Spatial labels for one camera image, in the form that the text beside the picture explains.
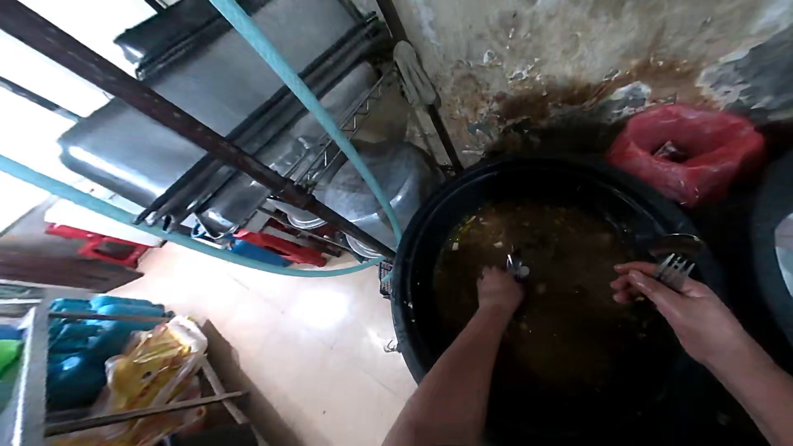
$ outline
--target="wire shelf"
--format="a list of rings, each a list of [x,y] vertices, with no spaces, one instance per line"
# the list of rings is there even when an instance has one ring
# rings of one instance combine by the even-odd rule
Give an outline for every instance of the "wire shelf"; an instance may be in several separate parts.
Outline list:
[[[343,115],[339,123],[339,128],[345,133],[347,138],[352,139],[358,134],[363,123],[366,122],[369,116],[372,115],[372,112],[377,108],[379,101],[398,80],[397,75],[397,66],[395,63],[391,63],[391,65],[385,69],[383,76],[380,77],[372,88],[370,88],[369,91],[367,91],[366,94],[363,95],[358,102],[353,104]],[[314,159],[308,163],[308,166],[304,167],[303,171],[297,175],[295,180],[297,184],[303,186],[308,192],[314,190],[320,180],[328,173],[330,166],[332,166],[343,154],[338,149],[332,156],[328,154],[328,149],[333,145],[333,138],[327,133],[319,139],[317,145],[320,147],[319,152]],[[295,165],[297,166],[302,163],[302,161],[308,157],[309,152],[310,151],[306,151],[306,155],[301,158],[300,162],[295,163]],[[294,173],[294,170],[296,169],[291,170],[285,176],[289,177]]]

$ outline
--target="red plastic stool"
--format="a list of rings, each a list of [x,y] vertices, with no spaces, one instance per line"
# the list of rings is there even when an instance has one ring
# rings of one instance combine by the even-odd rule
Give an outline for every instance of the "red plastic stool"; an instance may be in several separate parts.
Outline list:
[[[116,265],[121,265],[123,267],[137,268],[140,257],[149,248],[151,248],[151,246],[147,246],[145,244],[137,244],[132,241],[117,239],[116,237],[90,233],[82,229],[72,228],[71,226],[58,225],[57,223],[50,223],[44,232],[53,236],[61,236],[66,239],[83,239],[86,241],[86,243],[83,244],[77,251],[79,255],[93,259],[104,260],[105,262],[115,263]],[[99,250],[99,248],[104,243],[131,246],[132,252],[126,255],[123,259],[108,256]]]
[[[234,237],[250,244],[255,244],[260,248],[269,249],[284,259],[291,260],[294,263],[307,263],[309,265],[323,267],[328,262],[322,256],[322,253],[315,249],[306,248],[305,246],[279,239],[270,234],[252,233],[251,231],[242,229],[237,231]]]

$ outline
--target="metal rack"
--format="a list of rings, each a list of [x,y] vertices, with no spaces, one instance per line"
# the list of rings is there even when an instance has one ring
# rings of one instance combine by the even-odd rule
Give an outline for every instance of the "metal rack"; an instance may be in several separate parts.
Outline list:
[[[85,429],[112,425],[122,421],[136,420],[159,413],[191,409],[213,403],[222,403],[237,424],[248,423],[245,414],[233,402],[236,398],[246,395],[246,391],[227,392],[212,369],[209,361],[201,359],[200,372],[205,377],[213,394],[208,397],[196,398],[183,402],[173,402],[161,406],[134,409],[122,413],[113,413],[96,417],[83,417],[68,421],[47,423],[46,387],[47,387],[47,352],[48,352],[48,319],[65,318],[101,319],[105,321],[167,321],[166,317],[141,316],[107,316],[88,313],[49,312],[47,302],[39,302],[26,311],[18,309],[3,310],[0,315],[6,317],[23,317],[20,329],[24,330],[22,341],[20,372],[17,382],[5,411],[0,415],[0,425],[6,428],[0,440],[13,446],[39,446],[44,438],[64,433],[78,432]]]

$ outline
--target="tiled floor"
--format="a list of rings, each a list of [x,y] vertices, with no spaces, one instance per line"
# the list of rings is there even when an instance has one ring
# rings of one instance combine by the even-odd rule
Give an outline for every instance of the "tiled floor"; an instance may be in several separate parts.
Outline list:
[[[375,267],[300,279],[167,244],[141,270],[113,293],[205,324],[210,360],[228,388],[250,387],[248,415],[273,445],[380,444],[416,388],[383,349],[395,336]]]

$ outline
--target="black bucket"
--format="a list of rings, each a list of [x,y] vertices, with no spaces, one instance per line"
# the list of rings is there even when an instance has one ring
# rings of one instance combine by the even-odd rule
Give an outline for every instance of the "black bucket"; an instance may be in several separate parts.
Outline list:
[[[696,234],[681,210],[655,190],[601,160],[535,153],[493,160],[471,167],[447,183],[411,220],[396,255],[392,311],[400,350],[414,379],[421,379],[450,344],[440,333],[433,272],[452,229],[482,206],[516,199],[558,198],[612,224],[622,242],[639,258],[652,260],[649,244],[670,233]],[[711,288],[721,288],[718,265],[709,252],[697,259],[693,274]],[[493,384],[488,436],[498,443],[576,443],[604,438],[641,424],[642,415],[659,406],[670,388],[698,375],[701,367],[685,355],[674,336],[653,351],[635,352],[613,367],[614,397],[602,406],[584,408],[591,416],[565,417],[536,388],[500,389]]]

